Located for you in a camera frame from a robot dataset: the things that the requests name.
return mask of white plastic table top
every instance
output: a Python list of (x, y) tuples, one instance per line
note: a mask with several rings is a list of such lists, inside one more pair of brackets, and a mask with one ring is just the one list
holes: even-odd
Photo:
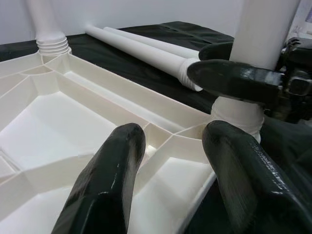
[(112, 130), (146, 135), (128, 233), (178, 233), (215, 174), (210, 116), (71, 54), (0, 63), (0, 233), (50, 233), (78, 174)]

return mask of white cylindrical leg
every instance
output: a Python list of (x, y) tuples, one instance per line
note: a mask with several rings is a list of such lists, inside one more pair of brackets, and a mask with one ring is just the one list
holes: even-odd
[(36, 29), (39, 52), (45, 56), (68, 52), (67, 38), (55, 20), (49, 0), (27, 0), (27, 5)]
[[(299, 2), (245, 0), (230, 60), (273, 70)], [(211, 114), (212, 120), (229, 122), (260, 142), (264, 114), (259, 105), (218, 97)]]
[(198, 59), (182, 58), (144, 43), (125, 38), (93, 26), (88, 26), (86, 28), (86, 33), (176, 77), (184, 86), (192, 90), (202, 90), (202, 88), (195, 85), (187, 77), (188, 66), (199, 61)]
[(115, 33), (117, 35), (132, 39), (132, 40), (136, 40), (138, 42), (142, 42), (144, 44), (150, 45), (152, 47), (158, 48), (160, 50), (164, 50), (167, 51), (169, 53), (181, 56), (183, 58), (196, 58), (198, 59), (198, 51), (197, 50), (192, 50), (189, 48), (185, 48), (182, 46), (178, 46), (178, 45), (174, 45), (174, 44), (170, 44), (167, 42), (163, 42), (160, 40), (155, 40), (152, 38), (147, 38), (147, 37), (143, 37), (137, 34), (133, 34), (133, 33), (128, 33), (125, 31), (121, 31), (118, 29), (114, 29), (114, 28), (110, 28), (110, 27), (105, 27), (103, 30), (111, 32), (111, 33)]

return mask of white wall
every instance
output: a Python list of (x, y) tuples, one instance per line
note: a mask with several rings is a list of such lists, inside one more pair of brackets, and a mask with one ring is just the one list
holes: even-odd
[[(243, 0), (50, 0), (66, 35), (84, 26), (115, 28), (186, 21), (234, 35)], [(0, 0), (0, 44), (31, 40), (25, 0)]]

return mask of white plastic pipe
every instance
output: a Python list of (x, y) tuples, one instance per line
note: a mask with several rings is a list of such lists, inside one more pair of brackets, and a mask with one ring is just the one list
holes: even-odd
[(43, 55), (69, 51), (67, 38), (58, 26), (49, 0), (26, 0), (36, 29), (36, 41)]
[[(274, 69), (299, 2), (245, 0), (230, 60)], [(259, 105), (218, 97), (211, 114), (212, 120), (229, 122), (260, 142), (264, 114)]]
[(152, 38), (147, 38), (147, 37), (143, 37), (137, 34), (133, 34), (133, 33), (128, 33), (125, 31), (121, 31), (118, 29), (114, 29), (114, 28), (110, 28), (110, 27), (105, 27), (103, 30), (111, 32), (111, 33), (115, 33), (117, 35), (132, 39), (132, 40), (136, 40), (138, 42), (142, 42), (144, 44), (150, 45), (152, 47), (158, 48), (160, 50), (164, 50), (167, 51), (169, 53), (181, 56), (183, 58), (196, 58), (198, 59), (198, 51), (197, 50), (192, 50), (189, 48), (185, 48), (183, 46), (178, 46), (178, 45), (174, 45), (174, 44), (170, 44), (167, 42), (163, 42), (160, 40), (155, 40)]
[(184, 86), (194, 91), (202, 90), (187, 76), (187, 68), (199, 59), (183, 58), (93, 26), (88, 26), (86, 33), (176, 77)]

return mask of white tube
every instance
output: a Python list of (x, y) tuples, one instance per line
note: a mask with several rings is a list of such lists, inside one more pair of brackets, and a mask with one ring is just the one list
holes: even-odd
[[(230, 60), (273, 70), (299, 2), (245, 0)], [(212, 120), (216, 119), (241, 128), (260, 142), (264, 114), (259, 105), (218, 97), (212, 107)]]
[(187, 77), (187, 68), (192, 63), (199, 61), (198, 59), (182, 58), (144, 43), (125, 38), (93, 26), (88, 26), (86, 28), (86, 33), (176, 77), (184, 86), (192, 90), (202, 90), (202, 88), (195, 85)]
[(110, 27), (105, 27), (103, 30), (111, 32), (111, 33), (115, 33), (117, 35), (129, 38), (132, 40), (136, 40), (138, 42), (142, 42), (144, 44), (158, 48), (160, 50), (164, 50), (164, 51), (167, 51), (169, 53), (179, 55), (183, 58), (187, 58), (187, 59), (196, 58), (196, 59), (198, 59), (198, 51), (197, 50), (192, 50), (189, 48), (185, 48), (183, 46), (178, 46), (178, 45), (170, 44), (170, 43), (163, 42), (160, 40), (155, 40), (152, 38), (143, 37), (143, 36), (140, 36), (137, 34), (128, 33), (128, 32), (121, 31), (121, 30), (114, 29), (114, 28), (110, 28)]
[(49, 0), (27, 0), (27, 6), (36, 29), (36, 41), (43, 55), (63, 54), (69, 51), (65, 34), (58, 26)]

